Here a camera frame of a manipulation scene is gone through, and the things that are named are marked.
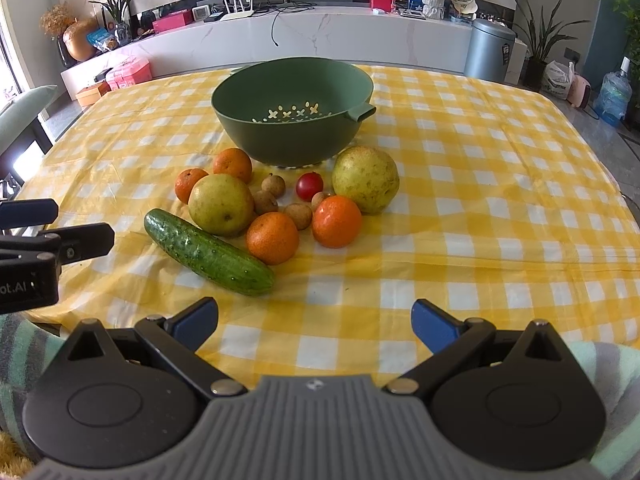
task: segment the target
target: green cucumber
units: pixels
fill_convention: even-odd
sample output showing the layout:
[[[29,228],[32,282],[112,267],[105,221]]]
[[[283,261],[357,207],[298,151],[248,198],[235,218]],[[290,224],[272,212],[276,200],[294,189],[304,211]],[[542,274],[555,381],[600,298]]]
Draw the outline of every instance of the green cucumber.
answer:
[[[149,211],[145,230],[178,263],[220,286],[246,296],[273,287],[275,275],[260,260],[167,211]]]

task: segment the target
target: electrical outlet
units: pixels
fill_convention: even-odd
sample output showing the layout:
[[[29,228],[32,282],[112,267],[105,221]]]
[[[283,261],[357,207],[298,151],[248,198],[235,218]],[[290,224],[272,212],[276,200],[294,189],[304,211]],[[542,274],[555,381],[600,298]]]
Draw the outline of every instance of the electrical outlet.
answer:
[[[568,47],[564,50],[564,57],[569,61],[573,61],[575,64],[580,62],[580,53]]]

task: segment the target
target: green chair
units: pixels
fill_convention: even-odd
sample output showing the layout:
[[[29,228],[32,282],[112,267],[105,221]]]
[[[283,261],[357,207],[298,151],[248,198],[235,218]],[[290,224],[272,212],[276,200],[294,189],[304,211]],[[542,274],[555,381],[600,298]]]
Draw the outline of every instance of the green chair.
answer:
[[[18,157],[33,142],[37,143],[42,153],[52,148],[38,114],[53,100],[57,88],[50,85],[28,90],[0,111],[0,181],[9,177],[22,186],[24,181],[14,170]]]

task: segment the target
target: orange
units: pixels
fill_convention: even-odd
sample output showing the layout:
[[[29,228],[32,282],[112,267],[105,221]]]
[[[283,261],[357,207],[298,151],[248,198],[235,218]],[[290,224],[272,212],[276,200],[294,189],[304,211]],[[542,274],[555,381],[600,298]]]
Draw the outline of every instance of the orange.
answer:
[[[201,170],[200,168],[191,168],[190,170],[184,170],[180,175],[178,175],[178,178],[175,179],[174,187],[175,195],[178,197],[178,200],[183,204],[188,204],[193,186],[196,185],[197,181],[208,174],[209,173]]]
[[[249,253],[267,265],[279,265],[289,260],[296,254],[299,243],[298,228],[284,213],[258,216],[246,232]]]
[[[356,239],[362,227],[362,213],[350,198],[330,196],[316,209],[311,227],[320,245],[338,249]]]
[[[228,148],[216,155],[213,161],[213,173],[226,173],[242,180],[245,184],[251,182],[251,159],[240,148]]]

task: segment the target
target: trash can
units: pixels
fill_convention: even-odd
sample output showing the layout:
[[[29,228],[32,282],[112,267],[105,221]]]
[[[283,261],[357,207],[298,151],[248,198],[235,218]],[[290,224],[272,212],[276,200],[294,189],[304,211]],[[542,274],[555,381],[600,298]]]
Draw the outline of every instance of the trash can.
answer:
[[[465,76],[504,83],[516,33],[487,20],[474,20]]]

